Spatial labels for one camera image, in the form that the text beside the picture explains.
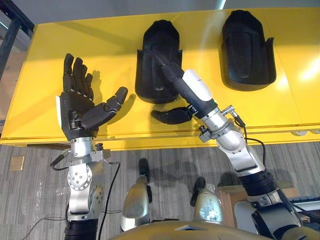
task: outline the cardboard box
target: cardboard box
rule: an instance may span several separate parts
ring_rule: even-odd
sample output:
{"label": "cardboard box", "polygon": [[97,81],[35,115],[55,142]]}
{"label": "cardboard box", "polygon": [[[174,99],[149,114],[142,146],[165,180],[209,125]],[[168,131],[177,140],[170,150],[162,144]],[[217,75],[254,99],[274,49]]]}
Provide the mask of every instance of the cardboard box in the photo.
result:
{"label": "cardboard box", "polygon": [[[291,187],[290,183],[284,181],[278,181],[277,183],[288,198],[299,196],[297,189]],[[219,186],[217,193],[224,214],[224,225],[236,228],[235,204],[237,202],[247,201],[245,189],[242,185]]]}

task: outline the yellow surface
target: yellow surface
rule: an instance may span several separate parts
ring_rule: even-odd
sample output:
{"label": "yellow surface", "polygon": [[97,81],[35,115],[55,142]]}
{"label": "yellow surface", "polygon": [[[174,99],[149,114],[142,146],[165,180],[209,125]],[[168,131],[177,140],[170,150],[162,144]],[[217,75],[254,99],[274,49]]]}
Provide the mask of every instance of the yellow surface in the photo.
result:
{"label": "yellow surface", "polygon": [[263,11],[303,124],[320,122],[320,8]]}
{"label": "yellow surface", "polygon": [[[121,111],[108,125],[104,124],[99,129],[99,140],[114,140],[108,141],[110,148],[152,148],[153,143],[164,147],[201,145],[198,139],[194,140],[196,137],[191,137],[199,135],[199,125],[195,119],[188,123],[165,125],[150,117],[153,109],[185,106],[183,99],[166,105],[154,105],[140,100],[135,94],[137,49],[142,48],[146,29],[160,19],[172,21],[180,34],[182,67],[195,69],[209,86],[221,109],[234,105],[246,122],[248,132],[262,135],[274,132],[275,136],[275,132],[320,129],[320,112],[317,111],[319,68],[311,70],[314,74],[307,74],[311,76],[308,81],[301,80],[301,74],[308,72],[311,62],[316,61],[317,56],[319,59],[319,8],[250,9],[250,12],[261,21],[265,38],[275,38],[277,72],[273,84],[251,92],[231,90],[223,85],[221,79],[221,32],[231,10],[96,18],[38,25],[19,76],[1,143],[21,145],[66,141],[57,121],[55,96],[59,96],[63,89],[64,57],[66,53],[71,53],[81,57],[88,66],[88,72],[94,76],[92,88],[96,104],[113,95],[118,87],[128,88],[128,98]],[[184,145],[185,136],[192,140]],[[286,139],[278,142],[306,141],[291,133],[285,136]],[[320,135],[313,134],[309,141],[317,139]],[[126,147],[124,142],[130,142],[134,147]]]}

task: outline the robot leg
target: robot leg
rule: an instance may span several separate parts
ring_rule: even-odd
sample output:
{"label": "robot leg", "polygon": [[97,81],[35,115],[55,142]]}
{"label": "robot leg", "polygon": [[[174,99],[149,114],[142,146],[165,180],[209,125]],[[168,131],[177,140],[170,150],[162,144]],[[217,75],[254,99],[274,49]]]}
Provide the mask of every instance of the robot leg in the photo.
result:
{"label": "robot leg", "polygon": [[127,231],[150,222],[149,203],[152,202],[151,188],[148,185],[149,166],[145,158],[139,161],[140,176],[126,195],[122,213],[121,229]]}
{"label": "robot leg", "polygon": [[193,220],[222,224],[224,216],[219,198],[205,188],[206,180],[198,177],[195,181],[190,205],[194,207]]}

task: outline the metal bracket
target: metal bracket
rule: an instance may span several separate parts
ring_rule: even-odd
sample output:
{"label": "metal bracket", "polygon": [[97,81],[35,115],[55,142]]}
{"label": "metal bracket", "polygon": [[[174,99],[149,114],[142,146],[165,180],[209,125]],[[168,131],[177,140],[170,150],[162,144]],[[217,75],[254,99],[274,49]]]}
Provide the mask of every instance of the metal bracket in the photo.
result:
{"label": "metal bracket", "polygon": [[214,131],[210,131],[208,128],[201,128],[201,134],[199,138],[203,143],[211,140],[211,139],[217,139],[221,137],[222,135],[225,135],[229,131],[233,129],[234,123],[231,119],[229,119],[222,127],[217,128]]}

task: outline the robotic hand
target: robotic hand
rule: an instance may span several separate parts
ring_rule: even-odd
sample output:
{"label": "robotic hand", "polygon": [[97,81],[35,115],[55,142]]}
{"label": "robotic hand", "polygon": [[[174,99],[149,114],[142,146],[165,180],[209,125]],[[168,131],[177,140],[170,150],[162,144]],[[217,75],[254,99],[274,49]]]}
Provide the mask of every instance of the robotic hand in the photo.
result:
{"label": "robotic hand", "polygon": [[192,69],[183,71],[160,52],[150,51],[149,54],[157,59],[164,75],[189,103],[187,107],[166,112],[152,111],[151,115],[166,124],[189,121],[192,115],[203,122],[204,125],[199,128],[199,138],[203,142],[215,139],[220,150],[229,158],[247,192],[248,201],[256,209],[252,219],[259,234],[281,239],[288,230],[302,226],[272,175],[254,149],[247,145],[241,129],[234,125],[232,119],[227,119],[226,114],[231,114],[240,127],[245,126],[235,108],[229,106],[221,111],[205,83]]}
{"label": "robotic hand", "polygon": [[[93,76],[81,58],[67,54],[64,59],[63,92],[56,97],[58,121],[71,149],[66,149],[52,163],[55,171],[69,169],[69,207],[65,239],[95,240],[98,217],[105,188],[105,170],[101,160],[110,157],[110,150],[95,145],[99,126],[112,119],[124,103],[128,90],[120,87],[114,96],[95,106],[91,88]],[[55,166],[71,153],[68,167]]]}

